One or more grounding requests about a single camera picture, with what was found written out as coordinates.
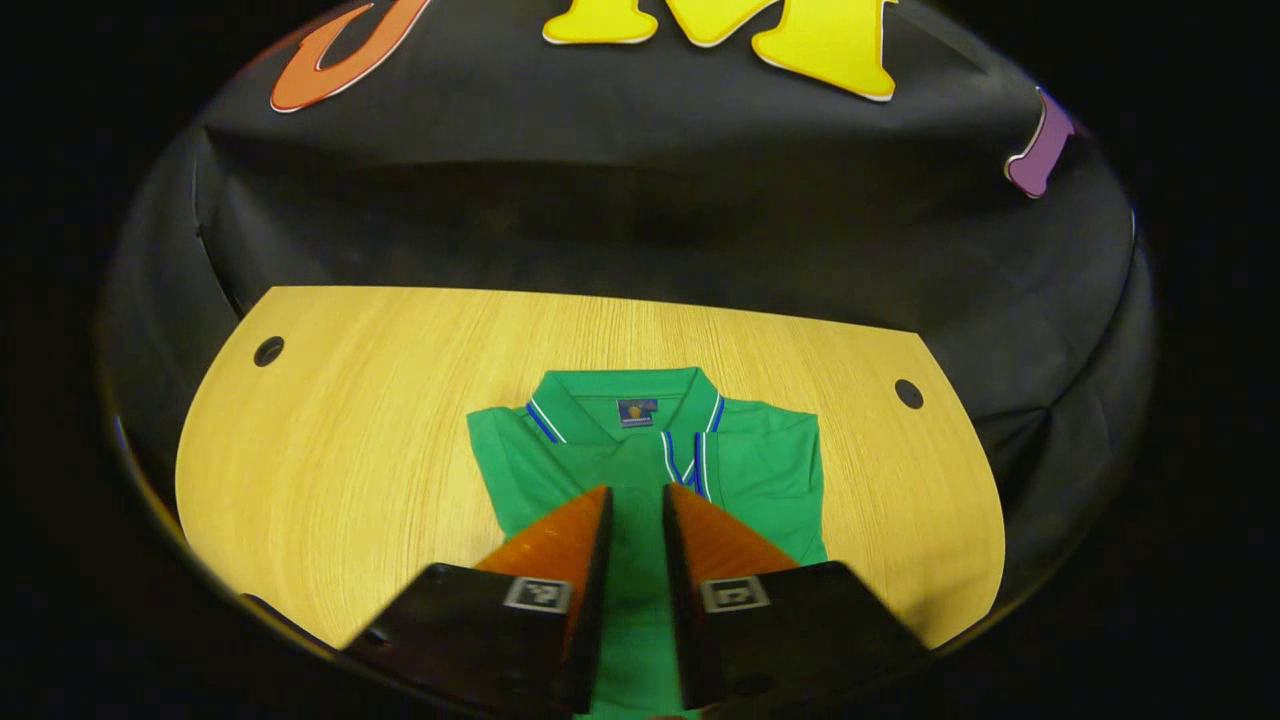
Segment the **shirt label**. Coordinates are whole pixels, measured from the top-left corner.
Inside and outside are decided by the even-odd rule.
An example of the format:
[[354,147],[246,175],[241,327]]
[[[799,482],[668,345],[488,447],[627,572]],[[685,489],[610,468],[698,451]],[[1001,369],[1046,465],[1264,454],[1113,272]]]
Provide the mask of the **shirt label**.
[[618,419],[623,428],[646,428],[653,425],[653,414],[658,411],[657,400],[620,400]]

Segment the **letter cutout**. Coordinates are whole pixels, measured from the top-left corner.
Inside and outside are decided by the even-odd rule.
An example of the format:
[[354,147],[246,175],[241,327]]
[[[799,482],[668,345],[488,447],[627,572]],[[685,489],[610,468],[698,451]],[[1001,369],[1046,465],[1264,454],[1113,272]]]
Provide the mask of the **letter cutout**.
[[1041,99],[1041,120],[1036,135],[1027,143],[1027,150],[1014,155],[1005,163],[1005,177],[1016,184],[1030,199],[1044,195],[1048,190],[1048,174],[1062,155],[1066,138],[1075,135],[1071,118],[1043,90],[1036,88]]
[[320,69],[320,61],[333,41],[374,4],[356,8],[317,27],[302,38],[298,51],[275,81],[271,108],[278,113],[293,113],[356,85],[396,51],[430,3],[431,0],[397,0],[360,50],[324,69]]
[[[667,0],[690,42],[712,47],[778,0]],[[778,27],[751,38],[765,63],[887,101],[893,78],[882,67],[884,3],[897,0],[782,0]],[[543,37],[557,45],[644,42],[658,20],[636,0],[573,0],[547,22]]]
[[573,0],[568,12],[543,26],[554,45],[644,42],[658,32],[658,18],[640,12],[639,0]]

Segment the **wood grain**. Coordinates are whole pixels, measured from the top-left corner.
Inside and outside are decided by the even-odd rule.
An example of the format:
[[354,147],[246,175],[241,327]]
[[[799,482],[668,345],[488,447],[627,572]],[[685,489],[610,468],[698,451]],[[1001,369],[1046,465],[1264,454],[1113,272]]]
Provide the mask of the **wood grain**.
[[[279,357],[253,354],[284,338]],[[195,553],[342,647],[421,569],[502,542],[465,416],[549,369],[701,366],[726,397],[815,413],[823,538],[929,647],[982,618],[1004,566],[996,486],[913,333],[521,292],[279,287],[209,369],[178,451]],[[904,405],[906,378],[924,405]]]

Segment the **white collar stripe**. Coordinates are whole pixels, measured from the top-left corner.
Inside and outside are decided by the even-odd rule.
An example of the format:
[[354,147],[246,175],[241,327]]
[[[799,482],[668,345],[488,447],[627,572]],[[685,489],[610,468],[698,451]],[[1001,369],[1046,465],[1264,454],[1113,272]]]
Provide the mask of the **white collar stripe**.
[[703,492],[707,493],[707,500],[710,500],[712,498],[712,486],[710,486],[710,478],[707,475],[707,436],[703,436],[703,442],[699,443],[699,445],[700,445],[700,447],[698,450],[700,451],[699,455],[701,457],[699,457],[698,460],[701,464],[700,464],[698,474],[699,474],[699,477],[703,478]]
[[547,427],[550,428],[553,433],[556,433],[556,437],[558,437],[561,442],[563,442],[564,445],[568,445],[568,442],[564,441],[564,436],[559,434],[559,430],[556,429],[556,423],[552,423],[552,419],[547,416],[547,411],[543,410],[540,405],[538,405],[538,401],[530,397],[529,402],[534,406],[535,410],[538,410],[538,414],[543,416],[543,420],[547,420]]
[[671,482],[678,483],[680,478],[676,477],[676,470],[671,466],[671,446],[667,445],[667,433],[658,433],[662,438],[662,466],[667,469],[667,474],[671,475]]
[[712,416],[707,419],[707,429],[703,430],[704,433],[712,432],[712,424],[716,423],[716,413],[719,410],[721,402],[724,402],[724,398],[717,392],[716,402],[712,402]]

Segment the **shirt sleeve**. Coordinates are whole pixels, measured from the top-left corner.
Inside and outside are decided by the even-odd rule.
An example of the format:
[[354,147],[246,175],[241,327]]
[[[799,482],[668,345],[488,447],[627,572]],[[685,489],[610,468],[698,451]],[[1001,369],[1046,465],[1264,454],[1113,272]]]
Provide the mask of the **shirt sleeve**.
[[707,454],[712,502],[800,565],[827,560],[817,415],[772,432],[708,433]]
[[580,495],[577,483],[511,410],[472,413],[467,430],[498,527],[508,539]]

